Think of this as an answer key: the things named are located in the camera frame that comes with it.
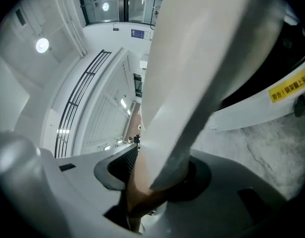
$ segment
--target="marble floor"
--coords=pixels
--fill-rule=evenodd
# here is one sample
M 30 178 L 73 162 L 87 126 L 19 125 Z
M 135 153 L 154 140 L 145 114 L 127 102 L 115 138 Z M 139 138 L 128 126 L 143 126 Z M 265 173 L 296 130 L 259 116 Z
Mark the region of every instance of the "marble floor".
M 305 116 L 290 114 L 231 131 L 202 131 L 192 148 L 243 164 L 290 199 L 305 179 Z

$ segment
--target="metal railing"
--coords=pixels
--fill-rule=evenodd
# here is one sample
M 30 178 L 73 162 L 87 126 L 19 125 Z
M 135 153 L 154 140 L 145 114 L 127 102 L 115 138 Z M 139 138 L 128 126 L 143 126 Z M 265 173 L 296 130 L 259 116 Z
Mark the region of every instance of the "metal railing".
M 102 50 L 90 63 L 87 69 L 84 71 L 82 76 L 79 78 L 75 85 L 62 113 L 59 127 L 56 131 L 56 141 L 54 148 L 54 157 L 66 157 L 67 145 L 70 136 L 70 130 L 72 123 L 87 88 L 89 87 L 93 77 L 103 65 L 106 59 L 109 57 L 111 52 Z

